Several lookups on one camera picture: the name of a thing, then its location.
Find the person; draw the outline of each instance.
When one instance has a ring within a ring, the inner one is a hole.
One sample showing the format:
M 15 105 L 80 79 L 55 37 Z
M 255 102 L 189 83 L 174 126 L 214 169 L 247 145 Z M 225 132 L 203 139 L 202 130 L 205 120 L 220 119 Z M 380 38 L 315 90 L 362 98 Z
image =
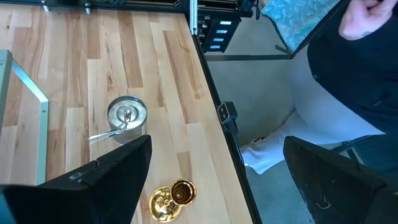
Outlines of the person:
M 398 132 L 398 0 L 351 0 L 292 61 L 295 111 L 241 148 L 258 174 L 284 160 L 286 136 L 333 144 Z

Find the white fabric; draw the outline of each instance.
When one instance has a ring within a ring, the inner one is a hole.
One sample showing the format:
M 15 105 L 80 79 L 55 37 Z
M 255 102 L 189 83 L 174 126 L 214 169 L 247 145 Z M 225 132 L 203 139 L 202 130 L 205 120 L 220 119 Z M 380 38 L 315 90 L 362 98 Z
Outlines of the white fabric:
M 241 148 L 244 163 L 258 174 L 284 160 L 286 136 L 295 136 L 314 144 L 333 144 L 383 134 L 314 80 L 308 65 L 307 48 L 292 61 L 289 81 L 295 111 L 277 131 Z

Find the butcher block countertop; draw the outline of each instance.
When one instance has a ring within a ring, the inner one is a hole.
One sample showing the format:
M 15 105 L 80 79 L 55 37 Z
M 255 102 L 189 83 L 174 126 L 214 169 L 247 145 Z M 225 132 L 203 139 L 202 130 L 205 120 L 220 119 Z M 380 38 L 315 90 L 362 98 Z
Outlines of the butcher block countertop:
M 148 109 L 152 160 L 132 223 L 157 223 L 149 197 L 192 180 L 194 203 L 172 223 L 252 223 L 183 14 L 54 9 L 0 4 L 8 49 L 49 99 L 50 180 L 117 148 L 106 113 L 118 96 Z M 11 75 L 0 137 L 0 183 L 34 184 L 39 101 Z

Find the brass candle holder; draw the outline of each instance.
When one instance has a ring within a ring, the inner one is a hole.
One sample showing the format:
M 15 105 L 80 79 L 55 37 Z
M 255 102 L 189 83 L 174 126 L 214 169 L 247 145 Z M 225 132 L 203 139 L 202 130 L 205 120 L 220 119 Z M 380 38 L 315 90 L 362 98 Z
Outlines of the brass candle holder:
M 161 187 L 149 199 L 152 217 L 162 223 L 176 219 L 182 207 L 189 206 L 197 196 L 197 188 L 189 180 L 178 180 L 171 187 Z

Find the floor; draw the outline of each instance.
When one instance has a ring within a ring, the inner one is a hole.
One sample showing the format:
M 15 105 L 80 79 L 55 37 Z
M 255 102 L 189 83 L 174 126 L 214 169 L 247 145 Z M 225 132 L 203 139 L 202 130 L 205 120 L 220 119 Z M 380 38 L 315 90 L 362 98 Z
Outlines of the floor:
M 243 19 L 225 54 L 280 54 L 275 44 L 282 45 L 266 17 Z M 267 136 L 288 115 L 289 63 L 209 62 L 221 100 L 233 101 L 238 111 L 239 145 Z M 313 223 L 285 162 L 262 175 L 250 168 L 246 172 L 263 223 Z

